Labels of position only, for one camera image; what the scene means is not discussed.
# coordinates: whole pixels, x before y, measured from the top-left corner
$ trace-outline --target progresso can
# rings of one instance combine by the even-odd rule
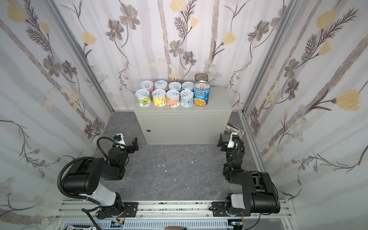
[[[208,81],[208,75],[207,74],[196,74],[194,76],[194,83],[197,81]]]
[[[152,81],[142,81],[141,89],[147,89],[150,94],[155,90]]]
[[[194,104],[196,106],[205,106],[208,104],[210,87],[211,85],[206,81],[197,81],[194,83]]]
[[[180,93],[177,90],[169,90],[166,92],[167,105],[170,107],[178,107],[180,105]]]
[[[161,107],[166,105],[166,92],[163,89],[156,89],[152,92],[153,103]]]
[[[180,104],[182,107],[191,107],[193,105],[194,93],[188,89],[180,92]]]
[[[186,81],[186,82],[184,82],[181,85],[181,87],[183,88],[183,90],[188,89],[190,91],[193,91],[193,89],[194,89],[194,83],[191,82],[191,81]]]
[[[149,106],[151,104],[151,96],[147,89],[140,89],[135,93],[137,97],[138,105],[142,107]]]
[[[171,82],[169,83],[169,90],[176,90],[176,91],[181,91],[181,84],[179,82]]]
[[[155,89],[163,89],[163,90],[165,90],[165,92],[167,92],[169,90],[166,81],[156,81],[155,82]]]

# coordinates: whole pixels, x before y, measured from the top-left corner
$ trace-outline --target pink can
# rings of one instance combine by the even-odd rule
[[[152,94],[152,92],[155,90],[152,81],[142,81],[141,89],[147,89],[149,91],[149,94]]]
[[[169,90],[169,87],[166,81],[156,81],[155,89],[163,89],[167,92]]]

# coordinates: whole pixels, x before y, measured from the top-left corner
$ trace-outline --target wallpaper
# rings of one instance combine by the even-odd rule
[[[0,229],[48,229],[110,113],[42,1],[0,3]]]
[[[55,0],[114,109],[145,80],[209,75],[241,110],[288,0]]]
[[[246,111],[298,228],[368,225],[368,2],[302,1]]]

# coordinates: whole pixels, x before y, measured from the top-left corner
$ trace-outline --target can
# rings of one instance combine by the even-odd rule
[[[197,81],[194,83],[194,104],[196,106],[205,106],[208,104],[208,96],[211,85],[206,81]]]
[[[151,96],[147,89],[140,89],[135,93],[137,97],[138,105],[142,107],[149,106],[151,104]]]
[[[191,82],[191,81],[186,81],[186,82],[184,82],[181,85],[181,87],[182,87],[183,90],[188,89],[190,91],[193,91],[193,89],[194,89],[194,83]]]
[[[207,74],[196,74],[194,76],[194,83],[197,81],[208,81],[208,75]]]
[[[169,84],[169,90],[176,90],[180,92],[181,89],[181,84],[179,82],[174,81]]]
[[[193,105],[194,93],[188,89],[180,92],[180,104],[182,107],[191,107]]]
[[[142,81],[141,89],[147,89],[150,94],[152,94],[152,92],[155,90],[152,81]]]
[[[161,107],[166,105],[166,92],[163,89],[156,89],[152,92],[153,103]]]
[[[169,90],[166,81],[156,81],[155,82],[155,89],[163,89],[163,90],[165,90],[165,92],[167,92]]]
[[[167,105],[170,107],[178,107],[180,105],[180,93],[177,90],[169,90],[166,92]]]

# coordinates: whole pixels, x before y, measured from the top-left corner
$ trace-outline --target floor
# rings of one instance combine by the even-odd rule
[[[237,112],[229,122],[242,127]],[[228,193],[241,192],[241,186],[228,183],[222,176],[225,152],[216,145],[147,145],[134,112],[114,112],[103,133],[113,137],[123,133],[126,144],[138,137],[139,150],[129,155],[124,178],[121,181],[101,183],[111,191],[118,192],[122,200],[217,200],[225,199]],[[248,146],[242,168],[256,170]],[[101,140],[100,146],[107,153],[111,142]],[[102,156],[96,149],[94,157]]]

